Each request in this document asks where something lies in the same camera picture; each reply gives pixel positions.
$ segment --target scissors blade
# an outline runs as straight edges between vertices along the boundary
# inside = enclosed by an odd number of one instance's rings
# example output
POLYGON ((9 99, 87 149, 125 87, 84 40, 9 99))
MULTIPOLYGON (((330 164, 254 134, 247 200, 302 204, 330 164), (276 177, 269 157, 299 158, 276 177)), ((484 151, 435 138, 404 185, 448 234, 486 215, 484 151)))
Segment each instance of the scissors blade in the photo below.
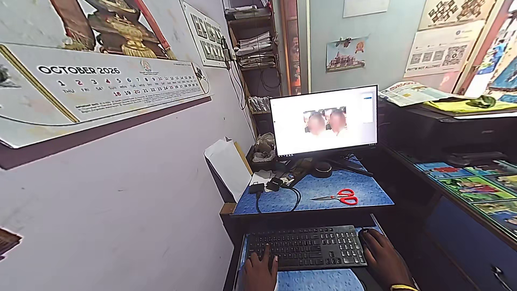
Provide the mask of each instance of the scissors blade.
POLYGON ((320 197, 320 198, 312 198, 311 200, 315 200, 315 201, 323 201, 323 200, 332 200, 334 198, 332 198, 331 196, 325 196, 325 197, 320 197))

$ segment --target monitor screen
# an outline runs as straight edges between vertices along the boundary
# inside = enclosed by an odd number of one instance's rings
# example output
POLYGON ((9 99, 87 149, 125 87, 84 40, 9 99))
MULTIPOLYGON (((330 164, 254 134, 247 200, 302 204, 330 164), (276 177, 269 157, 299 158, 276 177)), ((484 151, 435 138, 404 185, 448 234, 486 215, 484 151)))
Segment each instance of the monitor screen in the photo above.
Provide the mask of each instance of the monitor screen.
POLYGON ((279 157, 377 143, 377 85, 270 101, 279 157))

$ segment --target drawer handle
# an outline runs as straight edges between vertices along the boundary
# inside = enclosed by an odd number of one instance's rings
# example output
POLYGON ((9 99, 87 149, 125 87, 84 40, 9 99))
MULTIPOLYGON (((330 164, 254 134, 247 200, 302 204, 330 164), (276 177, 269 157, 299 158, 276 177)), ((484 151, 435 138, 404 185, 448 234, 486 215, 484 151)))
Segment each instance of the drawer handle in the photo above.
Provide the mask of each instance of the drawer handle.
POLYGON ((508 291, 512 291, 512 289, 510 288, 510 286, 508 286, 508 284, 506 284, 505 280, 503 279, 505 274, 503 273, 503 271, 501 271, 501 269, 495 267, 495 266, 492 266, 492 273, 494 273, 494 276, 496 277, 496 279, 499 281, 499 283, 501 283, 501 285, 508 291))

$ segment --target keyboard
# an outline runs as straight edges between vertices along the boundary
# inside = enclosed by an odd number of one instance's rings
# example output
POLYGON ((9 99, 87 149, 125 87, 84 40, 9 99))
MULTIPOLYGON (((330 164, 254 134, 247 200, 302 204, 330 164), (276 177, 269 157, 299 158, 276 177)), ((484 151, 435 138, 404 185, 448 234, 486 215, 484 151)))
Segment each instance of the keyboard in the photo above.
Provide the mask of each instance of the keyboard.
POLYGON ((256 232, 248 237, 249 258, 260 259, 269 243, 272 258, 278 256, 279 271, 343 269, 366 266, 353 225, 284 229, 256 232))

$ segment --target bracelet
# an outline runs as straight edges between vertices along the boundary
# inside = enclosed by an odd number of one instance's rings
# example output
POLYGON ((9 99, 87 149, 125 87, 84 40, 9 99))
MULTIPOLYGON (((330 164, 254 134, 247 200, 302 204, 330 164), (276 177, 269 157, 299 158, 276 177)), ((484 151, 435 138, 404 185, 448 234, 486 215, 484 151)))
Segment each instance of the bracelet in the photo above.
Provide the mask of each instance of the bracelet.
POLYGON ((393 291, 393 290, 396 290, 396 289, 405 289, 405 290, 411 290, 411 291, 418 291, 418 290, 414 289, 413 287, 407 286, 407 285, 393 285, 393 286, 390 287, 390 291, 393 291))

